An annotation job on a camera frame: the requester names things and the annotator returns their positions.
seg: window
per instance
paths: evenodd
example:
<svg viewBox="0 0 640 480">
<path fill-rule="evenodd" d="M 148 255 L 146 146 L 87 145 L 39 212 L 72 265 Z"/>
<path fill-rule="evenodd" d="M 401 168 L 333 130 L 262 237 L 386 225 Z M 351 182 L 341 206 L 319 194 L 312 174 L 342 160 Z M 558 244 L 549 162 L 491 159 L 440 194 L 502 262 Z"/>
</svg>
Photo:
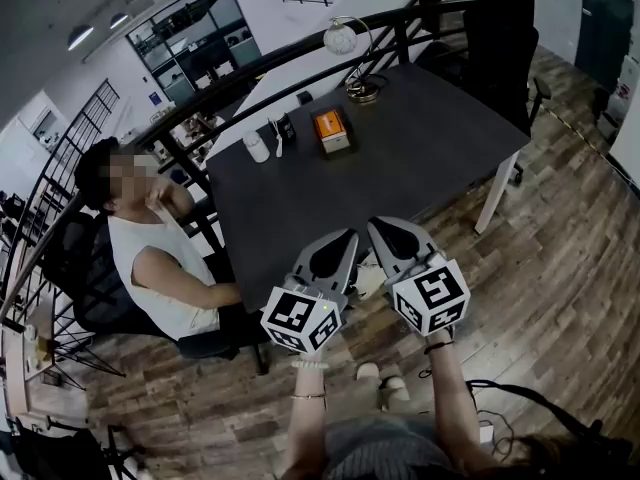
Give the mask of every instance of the window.
<svg viewBox="0 0 640 480">
<path fill-rule="evenodd" d="M 128 37 L 176 103 L 188 99 L 202 77 L 215 81 L 261 55 L 236 0 L 178 0 Z"/>
</svg>

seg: hand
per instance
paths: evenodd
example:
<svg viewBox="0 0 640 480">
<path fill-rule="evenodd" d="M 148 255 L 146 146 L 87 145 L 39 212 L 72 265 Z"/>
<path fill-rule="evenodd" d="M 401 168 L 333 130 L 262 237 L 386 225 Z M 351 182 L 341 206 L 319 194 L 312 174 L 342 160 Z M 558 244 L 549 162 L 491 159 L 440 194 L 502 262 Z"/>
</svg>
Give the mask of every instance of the hand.
<svg viewBox="0 0 640 480">
<path fill-rule="evenodd" d="M 171 192 L 173 190 L 173 183 L 171 180 L 158 176 L 154 183 L 149 195 L 147 196 L 147 204 L 149 206 L 158 206 L 158 203 L 171 202 Z"/>
</svg>

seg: wristband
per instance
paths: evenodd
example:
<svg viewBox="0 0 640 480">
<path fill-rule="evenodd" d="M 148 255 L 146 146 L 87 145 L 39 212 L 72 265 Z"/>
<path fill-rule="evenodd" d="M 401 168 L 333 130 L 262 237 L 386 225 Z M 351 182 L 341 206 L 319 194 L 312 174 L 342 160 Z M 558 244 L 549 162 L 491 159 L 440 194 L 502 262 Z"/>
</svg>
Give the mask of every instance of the wristband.
<svg viewBox="0 0 640 480">
<path fill-rule="evenodd" d="M 294 400 L 313 400 L 314 398 L 324 398 L 326 393 L 320 393 L 319 395 L 291 395 Z"/>
<path fill-rule="evenodd" d="M 446 342 L 442 342 L 442 343 L 436 343 L 435 345 L 431 345 L 427 348 L 424 349 L 424 355 L 426 356 L 429 352 L 431 352 L 432 350 L 436 350 L 438 348 L 442 348 L 445 345 L 453 345 L 453 340 L 451 341 L 446 341 Z"/>
<path fill-rule="evenodd" d="M 311 370 L 326 370 L 327 368 L 329 368 L 329 363 L 298 359 L 296 361 L 292 361 L 291 366 L 293 366 L 294 368 L 309 368 Z"/>
</svg>

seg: dark gray table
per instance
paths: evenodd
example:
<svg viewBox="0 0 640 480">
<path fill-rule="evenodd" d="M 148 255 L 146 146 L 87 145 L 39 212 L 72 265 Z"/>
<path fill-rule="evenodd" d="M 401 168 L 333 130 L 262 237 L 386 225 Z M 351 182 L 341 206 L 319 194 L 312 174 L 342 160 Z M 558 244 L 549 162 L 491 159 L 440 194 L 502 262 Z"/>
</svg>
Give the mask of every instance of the dark gray table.
<svg viewBox="0 0 640 480">
<path fill-rule="evenodd" d="M 484 231 L 518 151 L 529 141 L 508 121 L 442 79 L 407 64 L 384 72 L 376 102 L 358 106 L 337 89 L 290 113 L 297 143 L 255 163 L 242 142 L 208 163 L 220 224 L 249 309 L 261 308 L 300 250 L 322 235 L 353 227 L 368 246 L 373 215 L 415 218 L 498 173 L 476 226 Z M 359 150 L 324 160 L 310 112 L 340 104 Z"/>
</svg>

